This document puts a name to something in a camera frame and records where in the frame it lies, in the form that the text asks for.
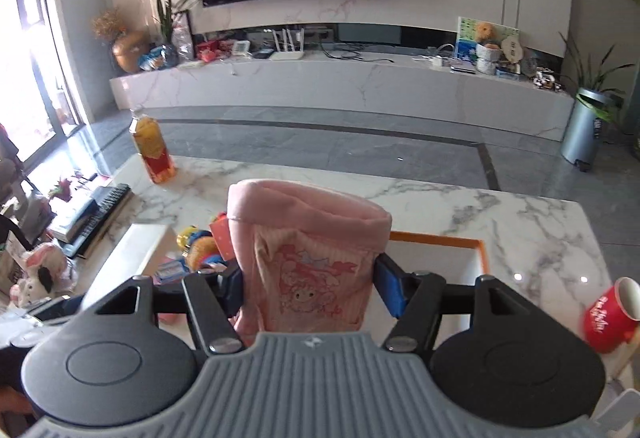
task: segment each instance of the gray tile floor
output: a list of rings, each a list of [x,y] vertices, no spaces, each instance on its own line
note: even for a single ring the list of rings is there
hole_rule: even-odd
[[[612,278],[640,281],[640,162],[603,145],[591,173],[558,156],[559,143],[450,122],[304,108],[150,109],[176,155],[312,167],[579,202]],[[31,174],[46,191],[74,168],[113,174],[135,149],[128,111],[86,127]],[[481,149],[489,158],[481,158]],[[488,166],[497,183],[488,180]]]

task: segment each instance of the white marble countertop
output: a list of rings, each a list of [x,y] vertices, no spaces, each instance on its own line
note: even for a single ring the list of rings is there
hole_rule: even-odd
[[[175,157],[175,163],[177,176],[163,185],[151,183],[137,155],[114,176],[135,196],[91,258],[79,262],[78,293],[87,290],[131,223],[206,227],[226,210],[229,186],[248,178],[315,183],[364,196],[392,214],[393,230],[481,239],[492,275],[576,333],[584,309],[611,284],[587,217],[571,201],[296,167],[187,157]],[[605,357],[606,364],[612,360]],[[623,380],[630,385],[630,371]]]

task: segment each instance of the red packet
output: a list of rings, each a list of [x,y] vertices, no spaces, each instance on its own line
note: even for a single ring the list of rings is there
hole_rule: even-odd
[[[236,258],[234,246],[231,243],[231,234],[229,233],[229,220],[226,215],[220,215],[215,221],[209,225],[209,230],[216,240],[218,251],[222,259],[229,261]]]

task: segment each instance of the orange juice bottle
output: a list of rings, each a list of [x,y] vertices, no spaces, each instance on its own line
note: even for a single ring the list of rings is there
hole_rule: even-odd
[[[174,161],[166,149],[158,122],[147,116],[142,107],[131,110],[133,121],[129,132],[142,156],[146,172],[154,183],[164,183],[175,176]]]

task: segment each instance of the black keyboard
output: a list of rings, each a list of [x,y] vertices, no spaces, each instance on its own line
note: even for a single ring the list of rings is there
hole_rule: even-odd
[[[125,183],[113,187],[113,190],[98,202],[98,210],[89,218],[82,232],[76,236],[73,242],[62,246],[62,252],[69,259],[82,257],[90,244],[98,236],[111,214],[113,214],[130,192],[130,186]]]

